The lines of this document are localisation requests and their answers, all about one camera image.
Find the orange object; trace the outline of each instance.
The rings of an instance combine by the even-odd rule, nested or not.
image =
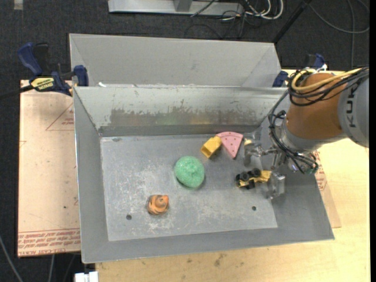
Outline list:
[[[222,145],[230,154],[230,156],[235,159],[236,154],[239,150],[241,145],[241,140],[243,139],[243,135],[234,132],[223,132],[217,134],[219,138],[222,140]]]
[[[318,73],[307,77],[302,86],[314,85],[324,79],[333,77],[329,73]],[[324,85],[320,90],[324,90],[333,84],[337,83],[336,79],[327,85]],[[345,85],[333,90],[331,99],[319,101],[310,106],[296,106],[291,105],[286,115],[287,129],[294,135],[303,139],[327,139],[330,137],[339,136],[343,131],[338,119],[338,100],[340,93]],[[309,102],[306,98],[294,98],[297,103]]]
[[[147,211],[153,215],[161,215],[169,209],[169,197],[167,195],[152,195],[147,204]]]

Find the green foam ball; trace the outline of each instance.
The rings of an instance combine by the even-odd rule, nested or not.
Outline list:
[[[199,187],[205,178],[205,168],[196,157],[181,157],[175,164],[175,176],[177,180],[190,188]]]

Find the pink triangular object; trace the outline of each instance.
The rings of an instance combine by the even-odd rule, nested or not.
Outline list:
[[[230,154],[230,156],[235,159],[236,154],[239,150],[241,145],[241,140],[243,139],[243,135],[234,132],[223,132],[217,134],[219,138],[222,140],[222,145]]]

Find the small toy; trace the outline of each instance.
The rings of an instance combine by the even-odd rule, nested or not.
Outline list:
[[[147,211],[153,215],[161,215],[169,209],[169,197],[167,195],[152,195],[147,204]]]
[[[235,177],[236,186],[240,188],[245,187],[246,189],[252,189],[255,187],[255,183],[268,182],[270,175],[271,171],[259,170],[257,168],[249,172],[242,172],[240,174],[237,174],[237,176]]]
[[[210,158],[221,146],[222,140],[218,136],[211,137],[205,144],[201,147],[201,152]]]
[[[177,180],[189,187],[199,187],[205,178],[205,168],[196,157],[181,157],[175,164],[174,173]]]
[[[243,139],[243,135],[239,133],[234,133],[234,132],[223,132],[223,133],[217,134],[216,136],[218,136],[221,139],[224,148],[227,150],[230,156],[233,159],[235,159],[236,154],[241,145],[241,140]]]

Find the clamp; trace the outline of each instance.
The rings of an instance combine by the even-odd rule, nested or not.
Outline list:
[[[29,68],[33,77],[29,85],[20,89],[20,92],[35,89],[38,92],[58,92],[72,96],[72,87],[65,82],[65,78],[76,76],[78,86],[88,86],[89,78],[86,68],[82,65],[75,66],[72,72],[61,74],[58,71],[50,71],[47,55],[48,44],[40,43],[34,45],[31,42],[24,44],[17,51],[18,58],[22,64]]]

